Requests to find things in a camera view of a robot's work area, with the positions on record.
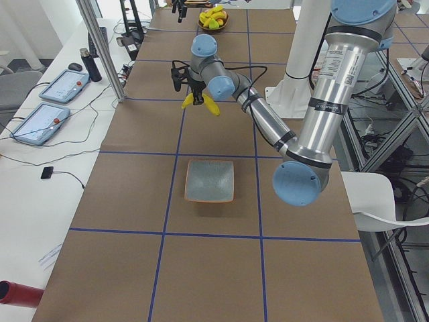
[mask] white desk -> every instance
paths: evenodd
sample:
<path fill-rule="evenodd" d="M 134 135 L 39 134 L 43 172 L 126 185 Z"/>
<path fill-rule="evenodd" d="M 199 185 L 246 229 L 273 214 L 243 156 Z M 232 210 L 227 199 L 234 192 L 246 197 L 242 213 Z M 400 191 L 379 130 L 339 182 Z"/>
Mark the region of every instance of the white desk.
<path fill-rule="evenodd" d="M 116 20 L 100 19 L 99 25 L 107 27 L 111 39 Z M 118 47 L 113 37 L 110 53 L 116 69 L 130 59 L 124 48 Z M 79 48 L 88 48 L 87 30 L 82 22 L 69 39 L 59 55 L 45 72 L 39 83 L 50 82 L 60 74 L 71 62 L 83 65 Z M 98 83 L 89 83 L 81 94 L 67 104 L 72 113 L 82 109 L 109 85 L 109 80 L 99 58 L 97 66 L 103 77 Z M 38 93 L 43 87 L 34 89 L 25 100 L 17 117 L 25 117 L 42 100 Z M 14 142 L 0 141 L 0 154 L 26 162 L 39 164 L 68 154 L 76 154 L 86 150 L 96 150 L 109 128 L 115 109 L 111 106 L 115 96 L 107 89 L 100 99 L 93 103 L 99 112 L 95 126 L 87 141 L 79 144 L 60 144 L 54 147 L 31 147 Z M 83 140 L 89 130 L 96 113 L 87 107 L 76 116 L 71 117 L 60 131 L 48 142 L 55 144 L 66 140 Z M 14 129 L 19 121 L 11 121 L 9 129 Z M 9 135 L 3 131 L 0 138 Z M 76 175 L 86 184 L 97 152 L 82 154 L 53 162 L 49 165 L 54 171 L 67 171 Z M 43 270 L 38 260 L 52 248 L 61 244 L 76 211 L 83 190 L 79 182 L 68 174 L 53 174 L 50 180 L 40 180 L 44 166 L 27 166 L 14 161 L 0 158 L 0 280 L 10 280 L 20 284 L 45 288 L 53 269 L 53 265 Z M 35 309 L 0 305 L 0 321 L 29 322 Z"/>

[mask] bunch of bananas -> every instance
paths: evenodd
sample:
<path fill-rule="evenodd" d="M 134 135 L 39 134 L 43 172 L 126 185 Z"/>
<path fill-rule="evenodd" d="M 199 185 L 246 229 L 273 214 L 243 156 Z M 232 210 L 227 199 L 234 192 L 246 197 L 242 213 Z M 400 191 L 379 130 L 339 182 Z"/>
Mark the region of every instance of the bunch of bananas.
<path fill-rule="evenodd" d="M 200 13 L 200 23 L 203 28 L 216 30 L 221 28 L 228 18 L 227 12 L 222 5 L 213 7 Z"/>

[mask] computer mouse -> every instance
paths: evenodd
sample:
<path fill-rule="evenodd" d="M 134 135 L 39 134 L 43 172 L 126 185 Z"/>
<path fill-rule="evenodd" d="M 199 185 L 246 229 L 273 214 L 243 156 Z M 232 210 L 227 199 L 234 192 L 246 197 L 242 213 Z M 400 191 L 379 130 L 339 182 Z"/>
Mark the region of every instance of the computer mouse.
<path fill-rule="evenodd" d="M 72 62 L 70 65 L 68 65 L 68 69 L 80 72 L 82 70 L 82 65 L 78 64 L 77 62 Z"/>

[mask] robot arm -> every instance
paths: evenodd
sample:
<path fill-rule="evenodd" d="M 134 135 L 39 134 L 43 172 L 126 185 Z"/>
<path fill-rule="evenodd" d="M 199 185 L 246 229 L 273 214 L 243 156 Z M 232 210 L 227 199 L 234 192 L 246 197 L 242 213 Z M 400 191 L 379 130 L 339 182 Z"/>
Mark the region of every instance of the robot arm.
<path fill-rule="evenodd" d="M 233 96 L 284 157 L 285 162 L 273 178 L 278 196 L 291 205 L 308 205 L 328 183 L 332 165 L 329 151 L 365 57 L 369 52 L 388 48 L 395 13 L 395 0 L 332 1 L 332 18 L 326 32 L 329 48 L 299 138 L 247 77 L 225 69 L 217 56 L 216 40 L 210 35 L 195 37 L 191 63 L 180 77 L 188 80 L 193 91 L 193 84 L 198 84 L 201 91 L 207 85 L 214 100 Z"/>

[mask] blue framed device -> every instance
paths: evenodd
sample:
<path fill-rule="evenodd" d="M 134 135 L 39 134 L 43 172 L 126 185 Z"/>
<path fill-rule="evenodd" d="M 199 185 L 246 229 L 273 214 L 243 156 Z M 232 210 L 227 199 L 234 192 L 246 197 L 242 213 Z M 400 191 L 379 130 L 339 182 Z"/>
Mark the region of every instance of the blue framed device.
<path fill-rule="evenodd" d="M 50 103 L 40 103 L 22 123 L 12 131 L 11 138 L 19 142 L 41 146 L 48 141 L 70 115 L 70 109 Z"/>
<path fill-rule="evenodd" d="M 39 97 L 66 104 L 73 100 L 88 82 L 89 74 L 66 69 L 39 94 Z"/>

